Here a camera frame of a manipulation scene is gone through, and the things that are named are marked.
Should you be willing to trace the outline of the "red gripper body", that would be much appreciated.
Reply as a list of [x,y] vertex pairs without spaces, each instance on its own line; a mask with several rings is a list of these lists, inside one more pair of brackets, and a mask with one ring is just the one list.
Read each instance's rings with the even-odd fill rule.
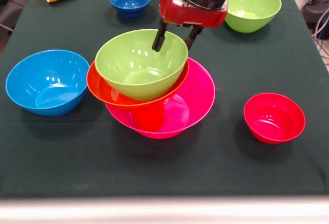
[[164,23],[180,26],[217,27],[226,18],[228,2],[224,2],[218,10],[205,10],[195,7],[185,0],[160,0],[159,12]]

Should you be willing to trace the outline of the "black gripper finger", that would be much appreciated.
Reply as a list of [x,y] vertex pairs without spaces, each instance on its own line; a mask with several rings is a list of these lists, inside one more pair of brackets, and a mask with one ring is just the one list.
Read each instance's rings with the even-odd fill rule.
[[157,30],[157,34],[155,36],[154,42],[152,44],[152,49],[156,52],[159,52],[162,48],[162,45],[165,41],[165,33],[167,31],[167,23],[165,23],[163,20],[160,20],[159,22],[159,28]]
[[188,48],[188,50],[191,49],[194,41],[196,40],[197,36],[203,31],[203,27],[200,26],[193,26],[191,32],[188,34],[188,36],[184,39],[184,42]]

